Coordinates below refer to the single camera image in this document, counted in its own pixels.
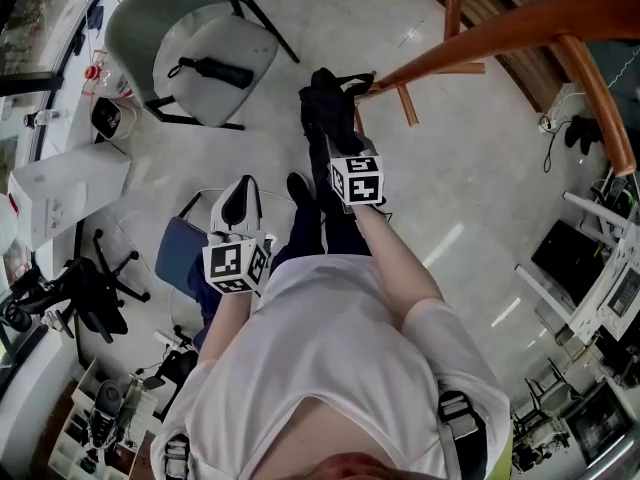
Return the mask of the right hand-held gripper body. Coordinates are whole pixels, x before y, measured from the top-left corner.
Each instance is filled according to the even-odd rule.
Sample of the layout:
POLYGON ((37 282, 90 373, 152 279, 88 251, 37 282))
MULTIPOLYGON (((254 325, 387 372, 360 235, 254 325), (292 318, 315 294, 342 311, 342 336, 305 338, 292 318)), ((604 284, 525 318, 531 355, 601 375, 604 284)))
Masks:
POLYGON ((367 137, 357 135, 357 138, 363 144, 357 155, 341 153, 330 139, 326 139, 331 187, 344 207, 380 206, 385 201, 382 158, 367 137))

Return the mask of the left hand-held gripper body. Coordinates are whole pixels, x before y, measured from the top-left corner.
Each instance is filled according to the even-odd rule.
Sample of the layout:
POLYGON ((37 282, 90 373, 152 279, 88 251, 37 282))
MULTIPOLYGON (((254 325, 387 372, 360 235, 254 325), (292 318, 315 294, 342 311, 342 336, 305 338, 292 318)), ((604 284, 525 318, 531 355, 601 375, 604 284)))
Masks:
POLYGON ((202 249, 204 278, 221 294, 260 293, 274 242, 272 235, 219 242, 202 249))

